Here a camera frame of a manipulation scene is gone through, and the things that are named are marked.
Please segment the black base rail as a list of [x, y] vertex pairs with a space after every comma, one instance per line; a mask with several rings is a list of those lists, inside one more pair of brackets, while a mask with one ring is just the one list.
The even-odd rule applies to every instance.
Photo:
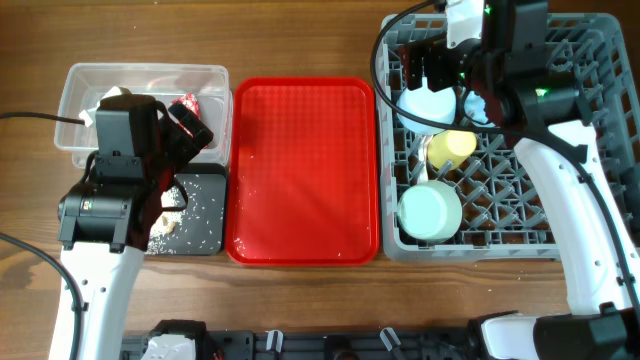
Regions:
[[211, 331], [223, 359], [328, 359], [346, 347], [359, 359], [487, 359], [479, 341], [465, 328], [422, 331], [396, 330], [399, 344], [389, 350], [382, 332], [291, 333], [283, 335], [280, 350], [268, 348], [268, 334], [251, 331]]

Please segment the red plastic tray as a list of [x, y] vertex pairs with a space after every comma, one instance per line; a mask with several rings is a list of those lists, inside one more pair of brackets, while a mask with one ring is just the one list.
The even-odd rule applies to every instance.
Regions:
[[236, 89], [225, 248], [244, 266], [361, 266], [380, 243], [374, 94], [357, 77]]

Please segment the white plastic fork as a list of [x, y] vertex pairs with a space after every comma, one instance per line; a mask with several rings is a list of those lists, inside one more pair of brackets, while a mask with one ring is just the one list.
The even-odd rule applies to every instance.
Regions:
[[429, 143], [431, 142], [433, 136], [432, 135], [424, 135], [421, 138], [421, 143], [418, 148], [417, 156], [419, 160], [420, 170], [418, 172], [418, 176], [416, 179], [417, 184], [425, 183], [428, 181], [428, 156], [427, 150]]

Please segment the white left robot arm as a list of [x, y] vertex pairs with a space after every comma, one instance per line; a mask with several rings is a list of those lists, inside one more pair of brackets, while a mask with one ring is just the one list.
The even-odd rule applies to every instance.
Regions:
[[174, 122], [148, 95], [119, 95], [96, 113], [98, 149], [58, 207], [60, 261], [69, 274], [49, 356], [116, 359], [133, 285], [150, 231], [165, 212], [161, 197], [212, 134]]

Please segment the light blue small bowl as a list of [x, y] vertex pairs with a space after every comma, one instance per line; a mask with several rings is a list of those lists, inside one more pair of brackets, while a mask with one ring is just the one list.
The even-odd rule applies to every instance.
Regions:
[[414, 116], [452, 125], [456, 115], [456, 102], [456, 93], [452, 87], [432, 92], [427, 78], [422, 77], [422, 87], [413, 91], [405, 89], [396, 106]]

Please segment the yellow cup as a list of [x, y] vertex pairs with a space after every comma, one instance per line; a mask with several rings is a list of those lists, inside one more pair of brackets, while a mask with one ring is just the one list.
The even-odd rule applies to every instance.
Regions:
[[458, 168], [477, 147], [476, 135], [472, 132], [446, 130], [435, 135], [427, 146], [427, 158], [436, 169], [450, 161], [451, 169]]

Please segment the red strawberry cake wrapper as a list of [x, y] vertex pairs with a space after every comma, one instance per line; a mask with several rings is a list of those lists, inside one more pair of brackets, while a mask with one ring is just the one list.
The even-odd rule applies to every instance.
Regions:
[[194, 137], [195, 121], [200, 120], [199, 104], [192, 93], [185, 94], [172, 101], [169, 113], [176, 119], [179, 126]]

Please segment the grey dishwasher rack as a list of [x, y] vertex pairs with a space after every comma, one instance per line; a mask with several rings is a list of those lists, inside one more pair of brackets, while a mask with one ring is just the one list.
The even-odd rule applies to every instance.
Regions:
[[[571, 70], [582, 82], [593, 111], [602, 167], [634, 242], [639, 240], [639, 101], [618, 20], [605, 13], [555, 13], [547, 44], [552, 67]], [[541, 202], [512, 149], [500, 135], [480, 134], [475, 152], [456, 169], [435, 169], [458, 194], [459, 231], [441, 244], [404, 233], [397, 210], [416, 184], [423, 136], [404, 127], [382, 100], [379, 128], [382, 247], [399, 262], [475, 262], [499, 258], [559, 256]]]

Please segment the white napkin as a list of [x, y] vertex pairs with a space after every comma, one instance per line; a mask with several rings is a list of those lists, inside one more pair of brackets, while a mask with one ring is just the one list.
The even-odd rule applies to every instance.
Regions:
[[90, 109], [82, 110], [79, 113], [79, 119], [84, 122], [84, 126], [90, 128], [94, 125], [96, 121], [96, 112], [101, 105], [101, 101], [107, 98], [120, 96], [123, 94], [130, 94], [131, 91], [124, 87], [114, 86], [110, 88], [105, 95], [96, 103], [96, 106]]

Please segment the green bowl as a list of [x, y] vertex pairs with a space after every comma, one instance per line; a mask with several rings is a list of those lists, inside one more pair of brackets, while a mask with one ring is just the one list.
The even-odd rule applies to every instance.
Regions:
[[462, 223], [462, 204], [455, 190], [436, 180], [416, 184], [398, 202], [401, 228], [416, 240], [442, 243], [453, 237]]

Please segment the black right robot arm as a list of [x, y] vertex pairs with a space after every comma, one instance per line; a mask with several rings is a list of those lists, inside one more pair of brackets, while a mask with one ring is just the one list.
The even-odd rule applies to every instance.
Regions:
[[409, 89], [462, 86], [489, 132], [514, 139], [559, 249], [565, 315], [498, 313], [470, 323], [479, 359], [635, 359], [639, 256], [601, 166], [581, 79], [558, 70], [544, 1], [442, 1], [445, 29], [397, 53]]

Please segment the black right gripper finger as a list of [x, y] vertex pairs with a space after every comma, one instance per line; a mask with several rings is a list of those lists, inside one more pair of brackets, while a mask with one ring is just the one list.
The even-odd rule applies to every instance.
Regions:
[[444, 43], [429, 45], [424, 58], [424, 72], [432, 92], [455, 86], [460, 68], [465, 60], [465, 52], [459, 48], [448, 48]]
[[399, 57], [408, 90], [413, 91], [422, 87], [424, 54], [423, 42], [411, 42], [399, 48]]

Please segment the clear plastic storage box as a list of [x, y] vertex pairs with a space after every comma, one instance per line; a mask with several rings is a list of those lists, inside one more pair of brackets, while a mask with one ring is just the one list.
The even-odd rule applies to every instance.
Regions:
[[77, 63], [71, 67], [62, 91], [58, 115], [77, 119], [95, 108], [114, 87], [151, 95], [166, 106], [179, 97], [195, 96], [201, 120], [213, 132], [213, 141], [193, 161], [229, 163], [233, 97], [227, 69], [221, 65], [167, 63]]

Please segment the light blue plate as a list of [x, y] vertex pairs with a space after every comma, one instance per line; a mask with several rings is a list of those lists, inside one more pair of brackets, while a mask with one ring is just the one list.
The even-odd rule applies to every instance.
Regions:
[[470, 91], [464, 100], [464, 112], [472, 124], [478, 127], [494, 127], [485, 112], [485, 101], [474, 91]]

